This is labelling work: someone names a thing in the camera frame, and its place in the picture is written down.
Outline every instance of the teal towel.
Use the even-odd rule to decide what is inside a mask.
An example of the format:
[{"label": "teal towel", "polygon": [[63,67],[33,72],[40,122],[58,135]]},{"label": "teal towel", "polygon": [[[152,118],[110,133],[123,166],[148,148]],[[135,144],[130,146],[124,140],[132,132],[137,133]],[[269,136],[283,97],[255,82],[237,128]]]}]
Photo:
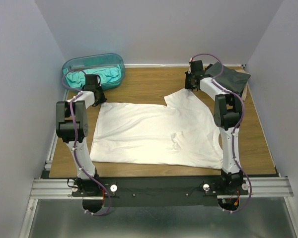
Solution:
[{"label": "teal towel", "polygon": [[[66,74],[69,70],[63,69],[63,74]],[[119,65],[117,67],[109,68],[90,68],[84,69],[86,74],[98,74],[100,76],[100,83],[106,84],[110,82],[115,82],[121,78],[121,68]],[[71,88],[82,88],[85,85],[85,76],[81,71],[70,72],[65,77],[66,82]]]}]

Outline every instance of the white cloth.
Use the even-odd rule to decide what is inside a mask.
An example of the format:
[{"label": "white cloth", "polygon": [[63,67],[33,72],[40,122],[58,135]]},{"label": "white cloth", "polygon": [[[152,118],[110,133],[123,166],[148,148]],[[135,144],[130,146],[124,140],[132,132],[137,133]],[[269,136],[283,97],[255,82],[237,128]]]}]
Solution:
[{"label": "white cloth", "polygon": [[220,131],[209,108],[186,89],[164,99],[167,107],[102,104],[91,160],[220,169]]}]

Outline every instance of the gray wall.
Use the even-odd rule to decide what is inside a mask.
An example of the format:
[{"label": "gray wall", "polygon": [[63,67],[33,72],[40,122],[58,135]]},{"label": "gray wall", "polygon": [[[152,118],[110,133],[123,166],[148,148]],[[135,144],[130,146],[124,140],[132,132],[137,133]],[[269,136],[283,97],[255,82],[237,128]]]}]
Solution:
[{"label": "gray wall", "polygon": [[276,167],[298,206],[298,0],[285,0],[247,65]]},{"label": "gray wall", "polygon": [[15,238],[43,169],[64,58],[32,0],[0,1],[0,238]]},{"label": "gray wall", "polygon": [[281,2],[36,0],[67,60],[114,52],[125,63],[187,63],[207,51],[229,64],[250,59]]}]

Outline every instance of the laundry basket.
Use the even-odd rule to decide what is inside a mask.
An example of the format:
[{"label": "laundry basket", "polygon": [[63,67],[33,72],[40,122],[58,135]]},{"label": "laundry basket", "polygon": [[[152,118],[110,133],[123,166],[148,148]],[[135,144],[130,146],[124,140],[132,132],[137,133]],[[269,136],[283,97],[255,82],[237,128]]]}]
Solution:
[{"label": "laundry basket", "polygon": [[[98,74],[103,90],[118,87],[125,77],[123,59],[117,54],[103,54],[75,58],[67,61],[62,67],[63,75],[71,69],[82,69],[86,73]],[[80,71],[66,76],[65,83],[76,89],[84,86],[84,76]]]}]

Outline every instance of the wooden table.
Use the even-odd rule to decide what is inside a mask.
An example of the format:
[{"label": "wooden table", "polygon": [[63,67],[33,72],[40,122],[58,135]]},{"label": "wooden table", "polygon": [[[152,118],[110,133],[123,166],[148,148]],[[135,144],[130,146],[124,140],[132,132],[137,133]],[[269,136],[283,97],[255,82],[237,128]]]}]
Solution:
[{"label": "wooden table", "polygon": [[[105,91],[107,102],[146,103],[165,105],[164,96],[184,87],[184,72],[187,68],[127,68],[122,84]],[[213,112],[214,101],[204,92],[195,95]],[[239,132],[240,161],[248,174],[275,174],[264,134],[255,111],[251,95],[246,101],[245,118]],[[87,109],[89,134],[87,145],[90,150],[100,106]],[[94,162],[101,177],[137,176],[193,176],[218,175],[219,170],[175,165],[140,165],[125,163]],[[76,177],[76,168],[71,153],[65,143],[58,139],[50,178]]]}]

